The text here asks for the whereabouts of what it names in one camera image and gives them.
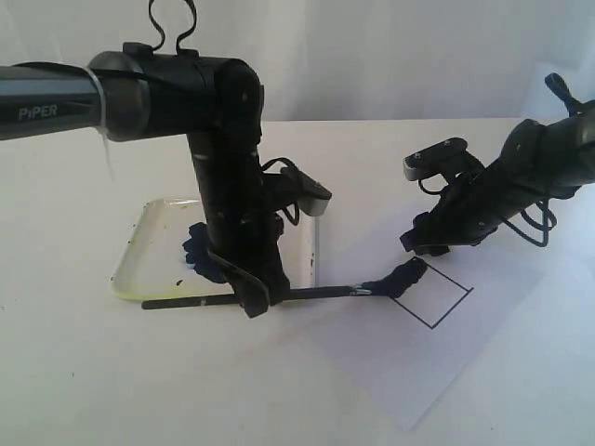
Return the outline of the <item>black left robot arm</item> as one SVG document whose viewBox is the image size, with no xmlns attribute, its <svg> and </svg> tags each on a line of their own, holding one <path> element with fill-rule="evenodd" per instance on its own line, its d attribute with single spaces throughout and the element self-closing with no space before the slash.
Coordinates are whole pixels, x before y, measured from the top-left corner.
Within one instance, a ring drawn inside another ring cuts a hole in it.
<svg viewBox="0 0 595 446">
<path fill-rule="evenodd" d="M 205 250 L 249 317 L 289 291 L 278 248 L 290 178 L 259 160 L 264 87 L 240 59 L 160 54 L 127 43 L 86 66 L 1 70 L 1 137 L 95 128 L 112 142 L 186 137 L 205 213 Z"/>
</svg>

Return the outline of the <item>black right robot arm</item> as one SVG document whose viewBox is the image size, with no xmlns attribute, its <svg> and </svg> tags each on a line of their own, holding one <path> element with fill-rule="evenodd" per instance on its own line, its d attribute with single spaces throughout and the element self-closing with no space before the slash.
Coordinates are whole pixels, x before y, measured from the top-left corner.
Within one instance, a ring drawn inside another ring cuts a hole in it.
<svg viewBox="0 0 595 446">
<path fill-rule="evenodd" d="M 448 138 L 403 160 L 407 180 L 421 185 L 440 176 L 439 201 L 417 215 L 400 241 L 418 256 L 441 256 L 453 246 L 476 246 L 505 225 L 530 244 L 545 247 L 557 218 L 552 200 L 568 200 L 594 181 L 594 103 L 582 102 L 553 72 L 548 89 L 566 108 L 550 125 L 525 119 L 516 125 L 498 157 L 483 165 L 463 138 Z"/>
</svg>

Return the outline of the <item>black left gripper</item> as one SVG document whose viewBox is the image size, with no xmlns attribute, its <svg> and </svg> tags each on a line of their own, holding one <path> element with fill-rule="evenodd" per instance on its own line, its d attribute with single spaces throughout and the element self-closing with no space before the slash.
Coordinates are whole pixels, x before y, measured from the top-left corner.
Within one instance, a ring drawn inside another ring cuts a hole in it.
<svg viewBox="0 0 595 446">
<path fill-rule="evenodd" d="M 289 291 L 278 246 L 283 233 L 276 211 L 205 209 L 204 277 L 229 284 L 250 319 L 269 310 L 270 297 Z"/>
</svg>

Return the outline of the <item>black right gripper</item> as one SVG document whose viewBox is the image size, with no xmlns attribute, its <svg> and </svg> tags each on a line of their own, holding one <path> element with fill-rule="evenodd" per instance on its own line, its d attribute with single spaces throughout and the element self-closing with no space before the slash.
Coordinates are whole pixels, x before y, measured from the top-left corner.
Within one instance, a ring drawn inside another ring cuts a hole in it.
<svg viewBox="0 0 595 446">
<path fill-rule="evenodd" d="M 439 202 L 417 215 L 413 228 L 399 238 L 406 252 L 443 256 L 451 246 L 476 246 L 496 231 L 499 223 L 486 214 L 481 196 L 468 180 L 443 188 Z"/>
</svg>

